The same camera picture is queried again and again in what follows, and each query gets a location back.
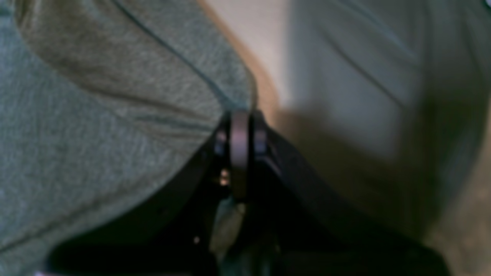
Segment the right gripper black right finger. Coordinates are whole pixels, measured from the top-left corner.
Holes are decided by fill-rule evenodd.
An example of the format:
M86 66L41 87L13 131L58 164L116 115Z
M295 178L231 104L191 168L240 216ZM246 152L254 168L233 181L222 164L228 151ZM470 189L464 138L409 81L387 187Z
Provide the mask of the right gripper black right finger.
M266 123L260 111L223 117L230 189L270 220L272 276L449 276L439 253L354 208Z

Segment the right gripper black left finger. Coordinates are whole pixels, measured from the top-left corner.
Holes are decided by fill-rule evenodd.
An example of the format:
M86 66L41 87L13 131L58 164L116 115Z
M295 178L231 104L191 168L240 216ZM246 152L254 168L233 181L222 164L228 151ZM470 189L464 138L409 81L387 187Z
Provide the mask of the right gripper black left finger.
M58 245L46 276L217 276L209 250L223 199L247 197L249 112L225 115L165 187L134 209Z

